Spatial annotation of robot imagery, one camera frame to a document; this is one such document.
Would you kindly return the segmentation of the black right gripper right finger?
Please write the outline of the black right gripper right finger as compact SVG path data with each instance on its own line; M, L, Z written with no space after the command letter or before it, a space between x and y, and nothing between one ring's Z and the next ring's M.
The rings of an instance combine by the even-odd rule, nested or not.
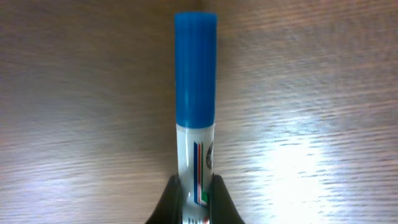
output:
M210 223L245 224L228 192L222 176L213 175L210 186Z

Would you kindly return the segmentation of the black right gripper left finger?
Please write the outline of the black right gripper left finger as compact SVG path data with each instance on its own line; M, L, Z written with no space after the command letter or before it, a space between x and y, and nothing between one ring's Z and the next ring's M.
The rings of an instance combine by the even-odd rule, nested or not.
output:
M145 224L181 224L183 189L178 175L171 175L151 216Z

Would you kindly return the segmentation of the blue white marker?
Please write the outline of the blue white marker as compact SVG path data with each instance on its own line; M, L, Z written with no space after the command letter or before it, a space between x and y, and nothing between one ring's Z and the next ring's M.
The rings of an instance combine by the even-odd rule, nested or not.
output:
M217 16L179 12L175 27L175 118L182 223L210 222L215 133Z

